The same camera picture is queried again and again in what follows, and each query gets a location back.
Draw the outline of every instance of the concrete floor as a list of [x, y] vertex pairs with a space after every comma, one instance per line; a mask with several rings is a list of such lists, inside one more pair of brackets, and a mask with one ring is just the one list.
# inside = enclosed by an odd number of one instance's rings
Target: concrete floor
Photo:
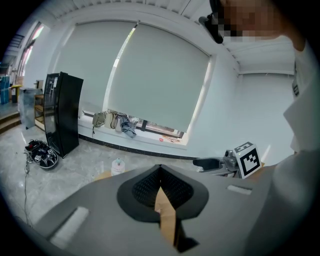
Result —
[[0, 118], [13, 114], [18, 111], [18, 103], [12, 103], [11, 101], [7, 104], [1, 104], [0, 100]]
[[[25, 165], [24, 147], [31, 139], [46, 141], [43, 131], [37, 127], [24, 130], [22, 125], [0, 135], [0, 184], [12, 214], [26, 221], [25, 203]], [[80, 145], [65, 159], [60, 158], [58, 166], [50, 171], [30, 164], [26, 180], [26, 212], [35, 224], [49, 209], [73, 194], [79, 188], [92, 182], [96, 176], [111, 169], [116, 158], [125, 162], [126, 170], [166, 164], [196, 171], [191, 160], [170, 159], [135, 154], [106, 146], [79, 140]]]

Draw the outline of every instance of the white bottle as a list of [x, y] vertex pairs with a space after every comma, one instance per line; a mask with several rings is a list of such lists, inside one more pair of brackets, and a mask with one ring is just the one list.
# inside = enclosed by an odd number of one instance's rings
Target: white bottle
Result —
[[125, 172], [126, 164], [120, 158], [117, 158], [111, 165], [111, 176], [122, 174]]

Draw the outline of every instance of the clothing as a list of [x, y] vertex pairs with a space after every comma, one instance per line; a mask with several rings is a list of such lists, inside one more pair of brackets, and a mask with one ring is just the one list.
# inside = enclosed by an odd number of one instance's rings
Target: clothing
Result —
[[320, 149], [320, 72], [308, 42], [303, 51], [295, 51], [294, 102], [284, 117], [294, 133], [291, 148], [295, 152]]
[[135, 125], [131, 123], [126, 116], [120, 117], [120, 125], [122, 131], [130, 138], [134, 138], [137, 135], [135, 132]]

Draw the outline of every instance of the white ceiling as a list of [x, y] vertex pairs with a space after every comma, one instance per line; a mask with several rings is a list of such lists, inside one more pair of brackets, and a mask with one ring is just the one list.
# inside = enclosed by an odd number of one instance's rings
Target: white ceiling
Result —
[[[181, 15], [197, 24], [200, 16], [207, 16], [211, 12], [209, 0], [47, 0], [37, 10], [37, 17], [42, 17], [41, 22], [51, 27], [71, 12], [109, 3], [154, 6]], [[240, 74], [293, 74], [294, 50], [290, 40], [284, 36], [260, 42], [234, 42], [225, 38], [223, 44], [239, 63]]]

